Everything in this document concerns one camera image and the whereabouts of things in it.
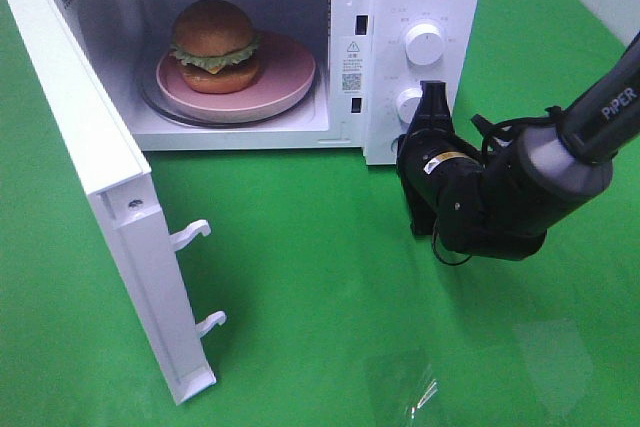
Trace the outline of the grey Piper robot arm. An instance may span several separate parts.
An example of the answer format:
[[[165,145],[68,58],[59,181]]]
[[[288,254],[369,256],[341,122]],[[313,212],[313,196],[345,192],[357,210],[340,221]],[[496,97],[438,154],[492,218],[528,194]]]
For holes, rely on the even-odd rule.
[[[455,133],[443,82],[421,93],[396,160],[413,234],[465,258],[521,260],[608,188],[614,156],[638,136],[639,41],[566,109],[499,123],[475,115],[479,148]]]

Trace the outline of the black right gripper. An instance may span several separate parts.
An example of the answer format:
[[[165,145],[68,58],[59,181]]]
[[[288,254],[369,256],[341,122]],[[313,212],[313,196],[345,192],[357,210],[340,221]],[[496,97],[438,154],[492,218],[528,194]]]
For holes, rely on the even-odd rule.
[[[437,219],[431,238],[436,256],[449,261],[454,254],[522,260],[543,245],[543,234],[526,237],[488,225],[488,210],[480,195],[483,166],[475,147],[454,132],[446,84],[422,80],[421,96],[405,135],[400,137],[397,166],[419,167],[438,187]]]

